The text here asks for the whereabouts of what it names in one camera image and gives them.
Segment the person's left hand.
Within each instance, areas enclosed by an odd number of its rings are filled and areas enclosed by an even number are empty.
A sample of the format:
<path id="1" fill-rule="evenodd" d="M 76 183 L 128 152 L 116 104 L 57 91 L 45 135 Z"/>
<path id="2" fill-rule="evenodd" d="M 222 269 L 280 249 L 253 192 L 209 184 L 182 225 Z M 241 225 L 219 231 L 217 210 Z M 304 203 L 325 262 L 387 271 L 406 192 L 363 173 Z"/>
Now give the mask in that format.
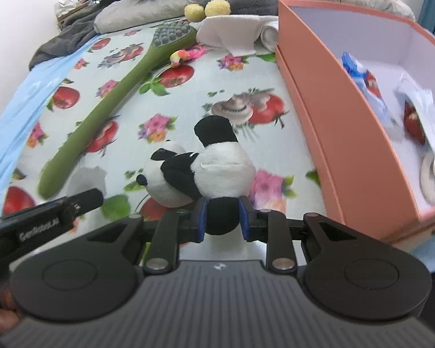
<path id="1" fill-rule="evenodd" d="M 0 334 L 11 330 L 17 325 L 21 317 L 15 304 L 15 300 L 9 289 L 1 289 L 1 306 L 0 306 Z"/>

